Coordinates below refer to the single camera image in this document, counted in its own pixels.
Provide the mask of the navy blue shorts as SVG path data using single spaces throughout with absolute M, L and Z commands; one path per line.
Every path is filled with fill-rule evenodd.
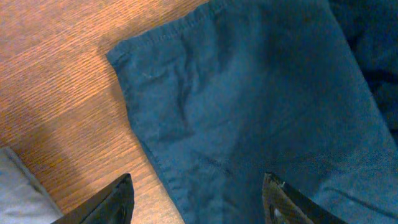
M 264 223 L 267 172 L 397 222 L 396 1 L 210 1 L 106 56 L 184 222 Z

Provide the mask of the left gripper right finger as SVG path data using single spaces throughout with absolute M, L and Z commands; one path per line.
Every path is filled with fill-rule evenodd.
M 272 172 L 264 176 L 262 201 L 267 224 L 346 224 Z

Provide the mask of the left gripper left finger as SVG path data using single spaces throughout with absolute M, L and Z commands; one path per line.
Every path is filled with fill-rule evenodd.
M 52 224 L 130 224 L 134 188 L 126 173 Z

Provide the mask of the grey folded shorts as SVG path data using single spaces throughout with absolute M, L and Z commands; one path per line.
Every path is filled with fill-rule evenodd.
M 1 224 L 50 224 L 63 213 L 10 147 L 1 148 Z

